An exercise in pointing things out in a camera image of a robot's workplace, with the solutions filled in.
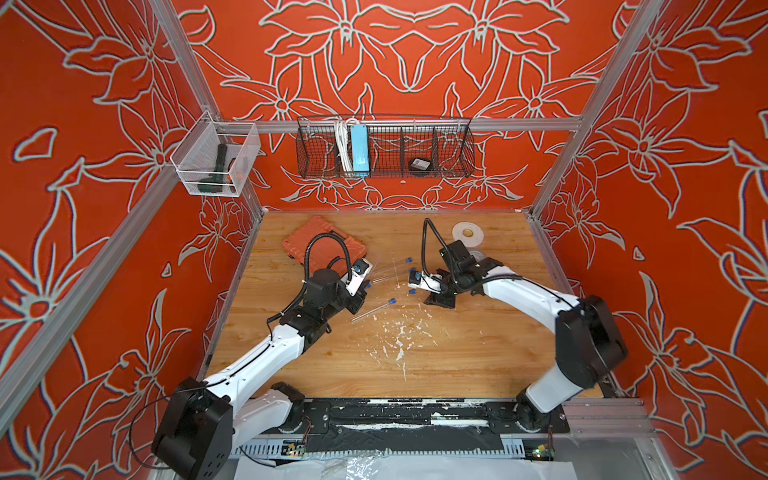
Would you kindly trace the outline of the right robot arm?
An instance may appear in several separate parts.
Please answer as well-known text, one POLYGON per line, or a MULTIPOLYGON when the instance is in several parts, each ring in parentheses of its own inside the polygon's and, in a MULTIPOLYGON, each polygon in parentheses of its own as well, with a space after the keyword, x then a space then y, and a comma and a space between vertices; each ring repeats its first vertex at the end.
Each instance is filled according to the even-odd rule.
POLYGON ((545 287, 502 262, 476 259, 463 242, 443 246, 445 267, 409 272, 409 286, 429 293, 425 303, 453 309, 469 293, 507 304, 553 334, 554 365, 515 399, 514 418, 525 431, 543 427, 564 402, 593 388, 628 357, 628 347, 607 303, 545 287))

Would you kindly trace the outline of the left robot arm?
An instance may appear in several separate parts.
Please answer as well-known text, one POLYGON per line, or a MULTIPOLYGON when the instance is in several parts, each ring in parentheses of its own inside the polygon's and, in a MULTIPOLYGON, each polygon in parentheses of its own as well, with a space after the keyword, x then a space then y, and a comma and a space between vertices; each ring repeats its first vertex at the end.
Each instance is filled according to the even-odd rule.
POLYGON ((269 319, 271 332, 257 346, 202 381, 182 381, 170 396, 152 454, 183 479, 212 479, 234 449, 283 425, 302 394, 285 383, 263 395, 258 390, 329 332, 333 316, 360 310, 372 269, 359 259, 344 274, 315 271, 289 305, 269 319))

